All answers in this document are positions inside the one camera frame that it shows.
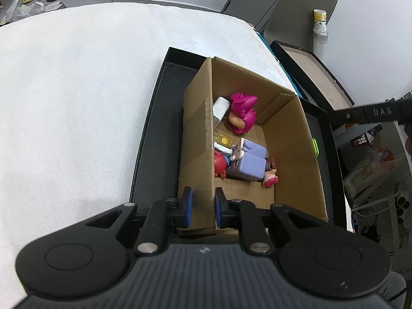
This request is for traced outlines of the person's right hand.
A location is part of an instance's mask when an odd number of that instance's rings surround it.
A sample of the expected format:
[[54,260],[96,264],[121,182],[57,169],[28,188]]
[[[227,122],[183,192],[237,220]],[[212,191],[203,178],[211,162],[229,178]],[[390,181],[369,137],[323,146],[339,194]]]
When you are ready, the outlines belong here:
[[408,137],[406,139],[405,148],[406,148],[406,152],[408,153],[408,155],[410,155],[410,157],[412,157],[412,140],[411,140],[410,135],[408,135]]

